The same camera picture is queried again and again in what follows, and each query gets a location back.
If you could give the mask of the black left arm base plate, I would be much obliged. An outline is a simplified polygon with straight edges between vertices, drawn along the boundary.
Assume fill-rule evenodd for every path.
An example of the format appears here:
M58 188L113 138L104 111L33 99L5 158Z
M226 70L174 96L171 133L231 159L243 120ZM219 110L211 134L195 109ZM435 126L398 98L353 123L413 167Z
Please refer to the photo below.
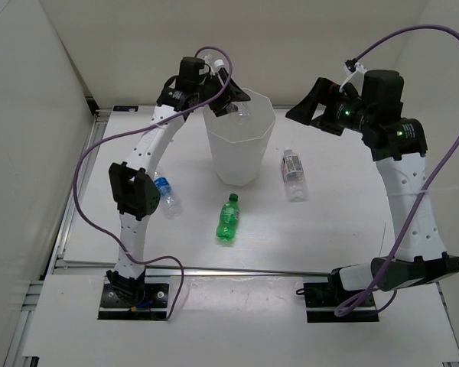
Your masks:
M137 302L121 298L115 292L115 288L105 279L99 299L97 319L166 321L170 296L171 279L169 277L146 277L141 299Z

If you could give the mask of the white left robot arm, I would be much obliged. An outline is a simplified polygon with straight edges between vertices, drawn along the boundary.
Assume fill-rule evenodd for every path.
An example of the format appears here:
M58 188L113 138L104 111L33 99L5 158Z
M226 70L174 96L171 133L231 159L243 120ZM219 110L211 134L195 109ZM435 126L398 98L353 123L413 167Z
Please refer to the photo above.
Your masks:
M122 163L109 168L109 182L120 219L118 260L106 276L116 295L129 306L145 301L145 265L142 256L150 216L161 193L155 171L175 133L196 109L208 105L213 117L222 121L238 116L248 92L230 77L222 60L184 57L177 75L163 86L151 117L149 129Z

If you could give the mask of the clear unlabelled plastic bottle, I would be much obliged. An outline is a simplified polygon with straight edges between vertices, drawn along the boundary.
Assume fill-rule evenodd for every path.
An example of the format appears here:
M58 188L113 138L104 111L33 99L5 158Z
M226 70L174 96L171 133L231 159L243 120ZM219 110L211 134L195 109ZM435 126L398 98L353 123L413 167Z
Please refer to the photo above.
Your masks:
M217 118L227 117L238 125L245 125L251 119L249 103L252 99L233 79L229 78L225 63L221 59L214 61L211 83L216 93L221 90L227 80L229 80L228 86L217 99L211 102L210 109Z

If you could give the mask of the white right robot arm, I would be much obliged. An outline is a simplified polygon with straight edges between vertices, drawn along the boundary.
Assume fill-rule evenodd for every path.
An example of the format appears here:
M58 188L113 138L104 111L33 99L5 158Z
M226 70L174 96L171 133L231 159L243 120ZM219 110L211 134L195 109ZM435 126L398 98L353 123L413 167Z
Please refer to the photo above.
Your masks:
M336 305L348 304L356 290L377 275L381 278L376 288L395 291L459 272L459 257L448 254L424 187L428 150L424 129L418 120L402 117L403 86L398 72L371 70L365 73L360 91L351 83L339 86L323 77L312 89L314 104L325 107L313 126L335 135L345 129L358 132L370 149L386 188L395 236L391 261L378 257L369 265L340 269L340 279L328 287Z

